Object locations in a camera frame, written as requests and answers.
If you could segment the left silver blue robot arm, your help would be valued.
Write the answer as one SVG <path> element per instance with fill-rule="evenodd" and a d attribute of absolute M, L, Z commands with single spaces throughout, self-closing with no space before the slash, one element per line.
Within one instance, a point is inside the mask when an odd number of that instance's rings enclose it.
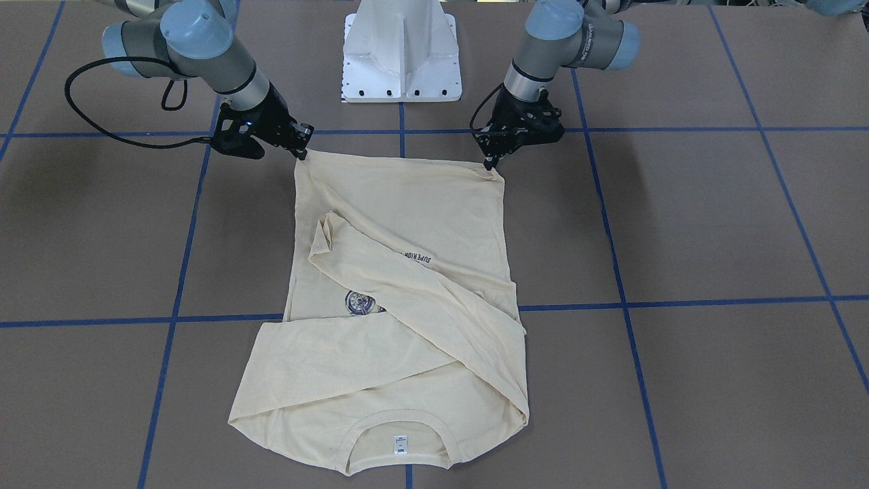
<path fill-rule="evenodd" d="M 633 1 L 537 1 L 502 83 L 475 109 L 469 129 L 493 170 L 525 146 L 558 142 L 565 133 L 549 86 L 561 68 L 618 71 L 632 65 L 642 38 L 615 18 Z"/>

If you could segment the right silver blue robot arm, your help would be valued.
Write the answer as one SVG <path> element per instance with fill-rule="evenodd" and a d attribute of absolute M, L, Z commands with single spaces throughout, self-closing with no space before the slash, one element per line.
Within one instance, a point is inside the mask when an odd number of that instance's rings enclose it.
<path fill-rule="evenodd" d="M 272 81 L 236 37 L 233 1 L 112 1 L 132 16 L 102 36 L 105 64 L 122 75 L 200 78 L 220 96 L 215 130 L 198 137 L 215 151 L 261 159 L 269 143 L 304 159 L 314 128 L 300 123 Z"/>

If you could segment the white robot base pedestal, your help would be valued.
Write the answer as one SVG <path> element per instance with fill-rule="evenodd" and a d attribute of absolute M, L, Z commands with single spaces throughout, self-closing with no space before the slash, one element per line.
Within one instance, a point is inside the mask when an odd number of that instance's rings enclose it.
<path fill-rule="evenodd" d="M 342 68 L 344 103 L 458 101 L 456 19 L 440 1 L 361 1 L 344 20 Z"/>

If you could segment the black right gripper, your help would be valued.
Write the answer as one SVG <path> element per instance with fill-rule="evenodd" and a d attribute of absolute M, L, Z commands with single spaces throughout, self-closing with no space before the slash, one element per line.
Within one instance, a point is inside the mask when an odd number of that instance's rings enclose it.
<path fill-rule="evenodd" d="M 254 130 L 257 141 L 269 143 L 274 147 L 283 148 L 296 153 L 298 160 L 305 160 L 308 155 L 307 146 L 314 134 L 310 124 L 299 123 L 289 113 L 286 102 L 277 89 L 270 84 L 269 92 L 263 101 L 251 109 L 239 111 L 231 108 L 229 103 L 221 103 L 219 117 L 247 117 Z"/>

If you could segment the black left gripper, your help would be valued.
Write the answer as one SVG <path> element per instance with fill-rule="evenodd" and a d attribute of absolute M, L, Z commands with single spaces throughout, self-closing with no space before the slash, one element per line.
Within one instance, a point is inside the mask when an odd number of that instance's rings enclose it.
<path fill-rule="evenodd" d="M 472 127 L 472 136 L 480 147 L 486 170 L 493 170 L 506 155 L 530 145 L 556 143 L 564 135 L 561 109 L 549 101 L 549 91 L 538 90 L 539 99 L 525 102 L 513 96 L 505 86 L 492 90 L 472 115 L 472 121 L 484 105 L 497 96 L 492 116 L 482 128 Z"/>

